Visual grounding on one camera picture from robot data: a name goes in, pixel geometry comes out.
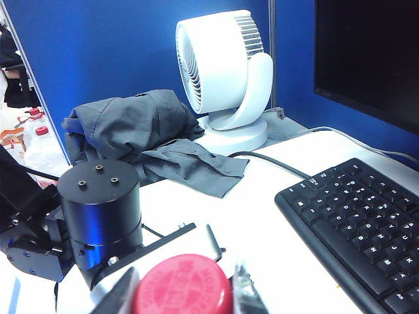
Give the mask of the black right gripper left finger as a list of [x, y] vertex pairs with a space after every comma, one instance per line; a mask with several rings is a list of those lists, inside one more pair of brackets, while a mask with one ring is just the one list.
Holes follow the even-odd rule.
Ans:
[[91, 314], [129, 314], [131, 313], [134, 292], [140, 282], [139, 273], [129, 268], [115, 286], [104, 296]]

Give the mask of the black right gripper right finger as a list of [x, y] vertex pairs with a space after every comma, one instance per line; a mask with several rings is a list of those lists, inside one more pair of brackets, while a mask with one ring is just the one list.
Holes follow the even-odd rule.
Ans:
[[268, 313], [243, 262], [238, 262], [235, 265], [235, 272], [232, 277], [232, 293], [233, 313]]

